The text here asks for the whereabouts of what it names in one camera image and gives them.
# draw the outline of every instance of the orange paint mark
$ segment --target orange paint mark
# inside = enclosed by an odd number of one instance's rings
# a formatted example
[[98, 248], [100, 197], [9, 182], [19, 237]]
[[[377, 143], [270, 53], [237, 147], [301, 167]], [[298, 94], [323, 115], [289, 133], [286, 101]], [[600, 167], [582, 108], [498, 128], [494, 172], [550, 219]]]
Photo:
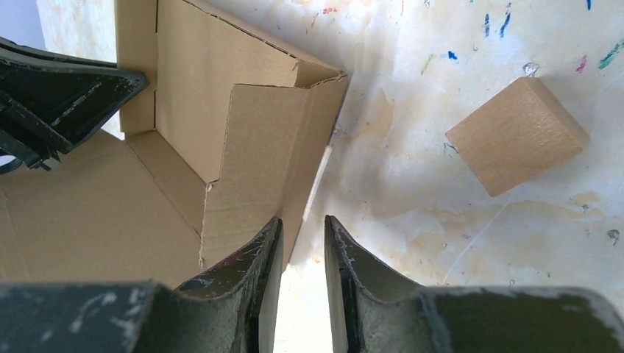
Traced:
[[314, 28], [314, 24], [316, 23], [316, 19], [319, 17], [319, 13], [316, 13], [313, 17], [312, 17], [312, 28]]
[[323, 9], [323, 15], [327, 15], [328, 13], [337, 13], [338, 9], [335, 7], [326, 7]]

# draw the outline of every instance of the block top face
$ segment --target block top face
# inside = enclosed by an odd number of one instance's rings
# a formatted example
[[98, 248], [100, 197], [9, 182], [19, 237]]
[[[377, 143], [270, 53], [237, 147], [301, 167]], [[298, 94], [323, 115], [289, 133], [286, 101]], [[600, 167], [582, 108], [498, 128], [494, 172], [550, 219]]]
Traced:
[[491, 196], [580, 153], [589, 136], [533, 77], [511, 83], [446, 134]]

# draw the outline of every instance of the blue paint mark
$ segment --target blue paint mark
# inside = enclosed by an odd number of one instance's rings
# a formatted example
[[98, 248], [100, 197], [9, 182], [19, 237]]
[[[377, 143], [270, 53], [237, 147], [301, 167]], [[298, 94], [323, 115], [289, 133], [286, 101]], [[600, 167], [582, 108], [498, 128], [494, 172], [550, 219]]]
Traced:
[[489, 37], [489, 14], [486, 14], [486, 23], [483, 25], [483, 30], [485, 30], [486, 38]]
[[505, 16], [505, 23], [500, 28], [500, 37], [505, 37], [505, 29], [509, 25], [509, 21], [511, 20], [511, 2], [507, 5], [507, 13]]

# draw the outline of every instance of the wooden cube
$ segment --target wooden cube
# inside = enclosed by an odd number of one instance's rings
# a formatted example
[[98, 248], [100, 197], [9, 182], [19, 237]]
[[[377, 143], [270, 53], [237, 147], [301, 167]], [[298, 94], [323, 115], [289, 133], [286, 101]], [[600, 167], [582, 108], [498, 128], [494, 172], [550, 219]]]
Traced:
[[534, 77], [521, 77], [446, 133], [490, 196], [580, 153], [588, 134]]

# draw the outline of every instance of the brown cube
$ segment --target brown cube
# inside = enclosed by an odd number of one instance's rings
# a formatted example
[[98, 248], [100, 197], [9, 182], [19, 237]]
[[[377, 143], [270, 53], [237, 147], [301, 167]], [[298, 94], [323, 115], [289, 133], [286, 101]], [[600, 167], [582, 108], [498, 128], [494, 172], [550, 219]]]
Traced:
[[580, 153], [588, 134], [548, 89], [521, 77], [446, 134], [490, 196]]

